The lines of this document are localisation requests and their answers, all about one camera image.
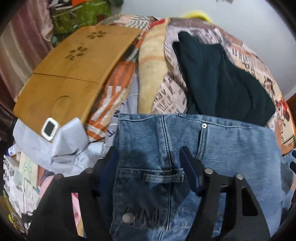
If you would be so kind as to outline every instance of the green bag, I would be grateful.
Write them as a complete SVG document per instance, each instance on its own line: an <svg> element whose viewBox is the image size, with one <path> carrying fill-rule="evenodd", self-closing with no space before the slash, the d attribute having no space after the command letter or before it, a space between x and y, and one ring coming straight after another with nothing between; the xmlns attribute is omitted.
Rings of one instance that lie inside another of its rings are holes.
<svg viewBox="0 0 296 241"><path fill-rule="evenodd" d="M86 1L75 7L52 9L54 33L72 33L82 26L95 25L98 15L111 15L110 7L104 0Z"/></svg>

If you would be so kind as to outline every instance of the blue denim jeans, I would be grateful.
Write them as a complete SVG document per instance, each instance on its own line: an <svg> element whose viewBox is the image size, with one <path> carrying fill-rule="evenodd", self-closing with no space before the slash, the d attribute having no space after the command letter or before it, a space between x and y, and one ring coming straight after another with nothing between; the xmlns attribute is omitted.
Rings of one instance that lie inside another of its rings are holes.
<svg viewBox="0 0 296 241"><path fill-rule="evenodd" d="M201 198L190 190L180 166L182 146L218 174L242 174L271 235L280 225L283 205L291 205L289 163L295 158L281 158L266 127L204 115L121 114L114 145L119 150L110 227L114 241L186 239ZM213 236L220 233L224 206L221 194ZM125 213L134 215L131 224L122 221Z"/></svg>

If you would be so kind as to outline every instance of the orange and white striped fabric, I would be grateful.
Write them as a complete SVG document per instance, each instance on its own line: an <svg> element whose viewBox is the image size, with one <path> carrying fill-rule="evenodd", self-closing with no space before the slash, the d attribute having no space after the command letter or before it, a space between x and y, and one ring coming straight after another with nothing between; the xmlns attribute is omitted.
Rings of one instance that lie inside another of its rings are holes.
<svg viewBox="0 0 296 241"><path fill-rule="evenodd" d="M143 27L143 31L136 40L135 48L130 56L126 60L118 62L107 80L103 95L98 103L98 108L91 115L86 127L86 133L90 142L104 141L112 116L127 98L132 76L137 66L135 56L139 52L143 38L150 29L150 24L151 22L147 21L147 25Z"/></svg>

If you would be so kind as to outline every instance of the black screen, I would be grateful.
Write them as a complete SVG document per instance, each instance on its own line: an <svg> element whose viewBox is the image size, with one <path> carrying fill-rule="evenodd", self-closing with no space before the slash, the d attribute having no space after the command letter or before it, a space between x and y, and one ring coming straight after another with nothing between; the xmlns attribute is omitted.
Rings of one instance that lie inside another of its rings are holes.
<svg viewBox="0 0 296 241"><path fill-rule="evenodd" d="M54 129L54 124L52 122L48 122L44 129L44 132L46 135L50 136L53 129Z"/></svg>

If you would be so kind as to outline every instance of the jeans button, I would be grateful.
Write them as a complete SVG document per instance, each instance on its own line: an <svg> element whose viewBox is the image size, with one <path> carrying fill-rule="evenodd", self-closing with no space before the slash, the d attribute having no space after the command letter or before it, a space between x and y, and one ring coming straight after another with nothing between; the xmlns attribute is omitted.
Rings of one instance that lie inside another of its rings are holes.
<svg viewBox="0 0 296 241"><path fill-rule="evenodd" d="M132 224L136 220L136 217L133 213L125 213L122 215L121 220L125 224Z"/></svg>

